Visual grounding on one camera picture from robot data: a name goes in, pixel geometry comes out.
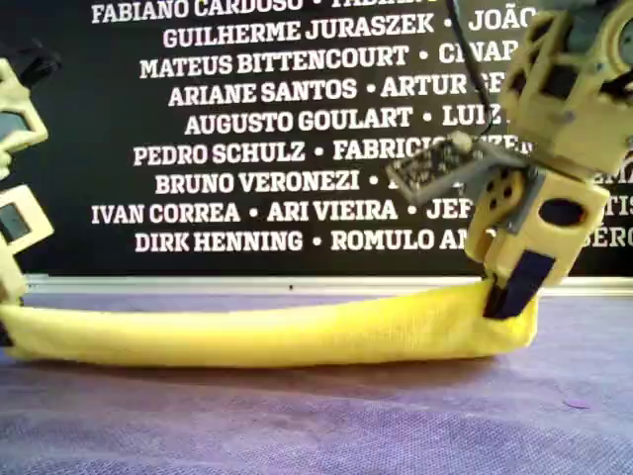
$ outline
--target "black cable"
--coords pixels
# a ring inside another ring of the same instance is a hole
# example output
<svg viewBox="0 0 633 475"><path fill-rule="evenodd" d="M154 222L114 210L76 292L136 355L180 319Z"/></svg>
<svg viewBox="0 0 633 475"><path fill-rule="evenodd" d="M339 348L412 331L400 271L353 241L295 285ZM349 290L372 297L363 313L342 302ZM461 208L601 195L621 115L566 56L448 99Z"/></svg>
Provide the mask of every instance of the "black cable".
<svg viewBox="0 0 633 475"><path fill-rule="evenodd" d="M479 133L479 137L481 137L487 134L493 127L493 121L495 117L493 116L493 106L491 105L491 100L488 96L486 84L484 84L484 80L482 79L479 65L475 60L470 44L466 41L464 31L462 30L462 25L459 21L458 2L459 0L446 0L446 8L448 10L448 17L451 21L453 32L457 37L457 43L459 44L459 47L464 55L464 63L466 64L466 69L468 70L468 75L470 76L471 83L473 84L473 87L475 88L475 91L479 96L479 102L482 104L482 106L484 106L484 114L486 115L487 119L486 127Z"/></svg>

